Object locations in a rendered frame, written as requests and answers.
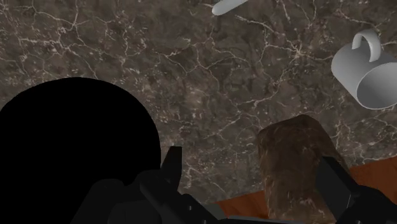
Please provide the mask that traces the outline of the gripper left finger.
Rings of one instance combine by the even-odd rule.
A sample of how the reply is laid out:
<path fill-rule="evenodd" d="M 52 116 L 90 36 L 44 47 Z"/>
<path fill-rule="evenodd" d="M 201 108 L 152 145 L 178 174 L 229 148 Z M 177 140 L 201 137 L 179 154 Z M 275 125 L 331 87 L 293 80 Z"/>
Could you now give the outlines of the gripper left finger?
<path fill-rule="evenodd" d="M 191 195 L 180 194 L 182 147 L 171 146 L 160 169 L 125 186 L 104 179 L 91 187 L 70 224 L 218 224 Z"/>

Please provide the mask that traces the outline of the black round object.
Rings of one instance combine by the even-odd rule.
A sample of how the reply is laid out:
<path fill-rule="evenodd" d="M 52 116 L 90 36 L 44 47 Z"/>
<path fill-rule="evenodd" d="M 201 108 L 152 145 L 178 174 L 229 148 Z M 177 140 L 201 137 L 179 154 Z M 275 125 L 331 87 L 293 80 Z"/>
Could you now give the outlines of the black round object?
<path fill-rule="evenodd" d="M 91 78 L 33 86 L 0 110 L 0 224 L 107 224 L 160 163 L 157 128 L 126 90 Z"/>

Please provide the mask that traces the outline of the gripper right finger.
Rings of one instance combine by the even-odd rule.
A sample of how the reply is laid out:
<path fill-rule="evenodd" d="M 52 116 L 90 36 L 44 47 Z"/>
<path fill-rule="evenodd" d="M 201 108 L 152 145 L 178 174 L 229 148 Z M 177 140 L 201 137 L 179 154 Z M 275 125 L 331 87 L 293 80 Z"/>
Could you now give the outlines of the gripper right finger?
<path fill-rule="evenodd" d="M 335 224 L 397 224 L 397 204 L 380 190 L 357 184 L 333 157 L 322 157 L 316 188 Z"/>

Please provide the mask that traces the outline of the brown rough lump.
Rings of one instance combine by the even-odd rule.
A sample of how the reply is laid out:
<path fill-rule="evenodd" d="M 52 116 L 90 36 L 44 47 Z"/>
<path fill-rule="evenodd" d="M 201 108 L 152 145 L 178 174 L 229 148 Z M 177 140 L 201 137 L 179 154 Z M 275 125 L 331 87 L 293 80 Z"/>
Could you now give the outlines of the brown rough lump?
<path fill-rule="evenodd" d="M 344 169 L 348 166 L 322 125 L 299 115 L 262 129 L 257 145 L 269 218 L 335 224 L 316 190 L 318 163 L 322 156 L 330 156 Z"/>

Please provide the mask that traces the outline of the white mug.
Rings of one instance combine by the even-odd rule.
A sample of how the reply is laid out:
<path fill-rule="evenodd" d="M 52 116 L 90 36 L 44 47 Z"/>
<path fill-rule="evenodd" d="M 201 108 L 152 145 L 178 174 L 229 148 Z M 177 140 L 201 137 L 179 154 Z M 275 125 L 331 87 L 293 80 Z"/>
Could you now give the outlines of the white mug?
<path fill-rule="evenodd" d="M 382 50 L 377 33 L 366 29 L 333 57 L 331 71 L 366 109 L 397 104 L 397 58 Z"/>

